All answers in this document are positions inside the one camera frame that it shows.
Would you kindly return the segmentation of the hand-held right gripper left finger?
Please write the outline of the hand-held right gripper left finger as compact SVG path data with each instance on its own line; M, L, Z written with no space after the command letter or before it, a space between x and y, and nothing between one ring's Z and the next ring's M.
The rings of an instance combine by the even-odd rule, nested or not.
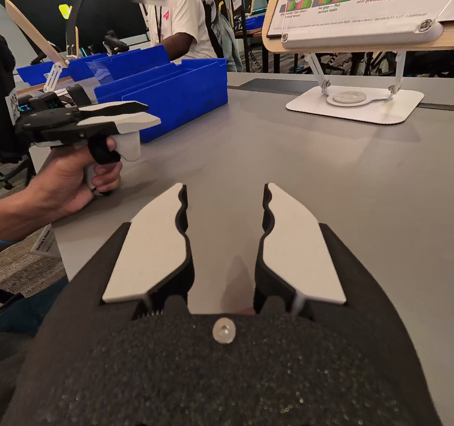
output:
M188 301L195 269L186 235L187 208L187 187L176 183L129 221L102 296L105 304L139 300L157 314L171 296Z

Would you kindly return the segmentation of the blue denim garment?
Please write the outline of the blue denim garment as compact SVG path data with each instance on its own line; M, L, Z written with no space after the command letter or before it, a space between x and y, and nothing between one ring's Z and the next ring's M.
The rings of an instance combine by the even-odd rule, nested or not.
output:
M231 26L228 0L201 0L209 40L217 58L226 59L229 72L242 72L242 62Z

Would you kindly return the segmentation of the person's left forearm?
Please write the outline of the person's left forearm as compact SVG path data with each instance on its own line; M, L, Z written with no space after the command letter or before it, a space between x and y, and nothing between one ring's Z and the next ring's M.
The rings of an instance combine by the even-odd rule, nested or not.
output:
M51 221L48 192L31 185L0 201L0 239L20 242Z

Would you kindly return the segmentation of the black curved panel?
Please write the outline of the black curved panel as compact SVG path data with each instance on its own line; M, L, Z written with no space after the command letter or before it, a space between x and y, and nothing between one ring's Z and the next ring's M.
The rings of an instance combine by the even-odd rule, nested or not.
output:
M59 4L58 8L66 20L65 40L66 57L68 60L76 60L80 57L79 53L79 30L77 27L78 14L84 0L76 0L74 5Z

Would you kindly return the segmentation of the small black box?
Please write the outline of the small black box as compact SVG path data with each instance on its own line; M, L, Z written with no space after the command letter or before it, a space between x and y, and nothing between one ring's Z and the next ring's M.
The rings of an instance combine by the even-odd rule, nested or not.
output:
M66 91L77 107L92 105L90 97L80 84L74 83L66 87Z

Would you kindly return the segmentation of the person's left hand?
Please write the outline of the person's left hand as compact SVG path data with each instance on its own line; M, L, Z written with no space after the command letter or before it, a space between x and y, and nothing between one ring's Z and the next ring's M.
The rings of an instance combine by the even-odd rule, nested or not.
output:
M100 165L88 145L52 149L48 160L26 188L38 217L50 224L79 212L95 198L118 188L122 162Z

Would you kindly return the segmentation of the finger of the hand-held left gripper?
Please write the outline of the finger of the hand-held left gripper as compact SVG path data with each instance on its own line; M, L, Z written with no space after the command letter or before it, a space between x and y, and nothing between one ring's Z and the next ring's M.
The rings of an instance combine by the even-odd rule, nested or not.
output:
M148 110L148 105L137 101L116 101L80 107L80 118L113 117Z
M148 112L137 112L115 116L89 117L79 121L77 126L79 128L84 128L89 125L93 126L107 123L113 123L116 126L117 131L141 131L161 124L161 119Z

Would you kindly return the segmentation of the person's blue jeans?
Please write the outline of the person's blue jeans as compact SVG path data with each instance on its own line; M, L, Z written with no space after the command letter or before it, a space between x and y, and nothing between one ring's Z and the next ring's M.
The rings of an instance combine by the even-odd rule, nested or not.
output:
M28 298L21 298L1 310L0 331L35 336L45 316L69 283L67 276Z

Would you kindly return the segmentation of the white paper label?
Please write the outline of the white paper label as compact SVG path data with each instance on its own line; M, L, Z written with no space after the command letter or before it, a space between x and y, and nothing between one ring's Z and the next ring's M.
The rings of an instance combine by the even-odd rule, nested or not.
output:
M30 250L30 254L42 257L61 258L52 225L45 226Z

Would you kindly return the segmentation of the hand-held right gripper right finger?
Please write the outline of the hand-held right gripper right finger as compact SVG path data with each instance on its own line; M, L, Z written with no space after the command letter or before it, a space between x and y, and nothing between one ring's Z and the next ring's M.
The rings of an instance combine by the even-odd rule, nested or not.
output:
M270 297L299 315L307 301L345 305L341 286L319 221L275 183L264 185L263 235L255 264L253 308L261 312Z

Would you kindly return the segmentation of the white stand with wooden board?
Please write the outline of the white stand with wooden board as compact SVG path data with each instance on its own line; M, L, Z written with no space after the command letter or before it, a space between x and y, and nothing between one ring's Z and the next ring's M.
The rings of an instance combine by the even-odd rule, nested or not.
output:
M5 10L15 24L43 51L53 62L44 85L44 92L54 92L63 69L67 68L69 61L58 53L54 47L42 36L21 11L9 0L5 0Z
M379 125L404 122L421 102L424 95L414 90L401 90L406 53L423 49L452 49L452 21L427 21L416 32L341 36L315 40L288 41L287 34L269 38L267 32L278 0L269 0L262 29L262 39L268 51L275 54L302 54L318 85L290 101L286 108L325 117L336 117ZM316 54L391 51L396 54L393 83L387 88L349 87L333 85L323 72Z

